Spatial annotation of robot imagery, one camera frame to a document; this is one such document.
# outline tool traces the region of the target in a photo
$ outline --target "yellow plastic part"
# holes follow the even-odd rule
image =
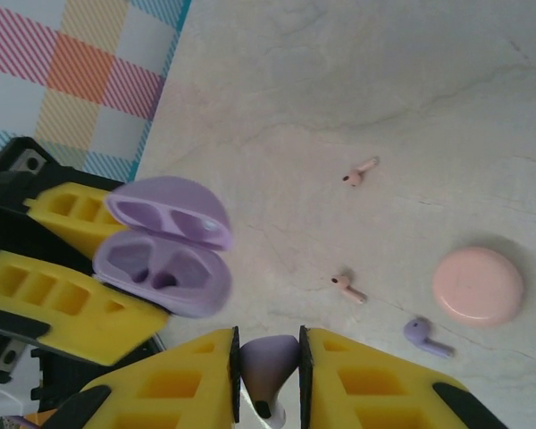
[[[105,208],[106,190],[64,183],[27,199],[28,216],[92,259],[103,240],[127,229]]]
[[[324,329],[307,332],[314,360],[311,429],[465,429],[433,390],[454,378]]]
[[[221,329],[103,375],[111,395],[84,429],[229,429],[233,330]]]
[[[156,331],[169,315],[65,266],[0,251],[0,310],[51,326],[38,342],[112,365]]]

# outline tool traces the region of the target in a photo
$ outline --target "purple earbud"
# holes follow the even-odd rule
[[[452,358],[455,352],[452,348],[429,340],[430,330],[431,325],[429,324],[429,321],[418,317],[405,325],[403,334],[405,335],[405,338],[411,341],[419,349],[423,349],[442,358]]]

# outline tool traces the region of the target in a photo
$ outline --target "checkered fabric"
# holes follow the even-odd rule
[[[190,0],[0,0],[0,148],[135,177]]]

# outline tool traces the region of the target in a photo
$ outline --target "purple earbud case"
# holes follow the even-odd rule
[[[230,248],[232,234],[210,190],[180,177],[156,177],[119,187],[105,205],[131,229],[97,250],[99,280],[176,315],[206,317],[224,307],[231,277],[214,250]]]

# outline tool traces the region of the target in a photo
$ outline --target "marble surface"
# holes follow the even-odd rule
[[[345,187],[371,156],[380,166]],[[536,429],[536,0],[193,0],[138,177],[159,174],[213,190],[236,236],[229,305],[174,318],[170,345],[321,326],[453,375],[509,427]],[[513,322],[468,328],[437,307],[435,266],[470,244],[522,271]],[[346,268],[362,306],[331,287]],[[455,358],[405,341],[415,315]],[[281,400],[299,427],[296,375]],[[245,400],[241,414],[263,427]]]

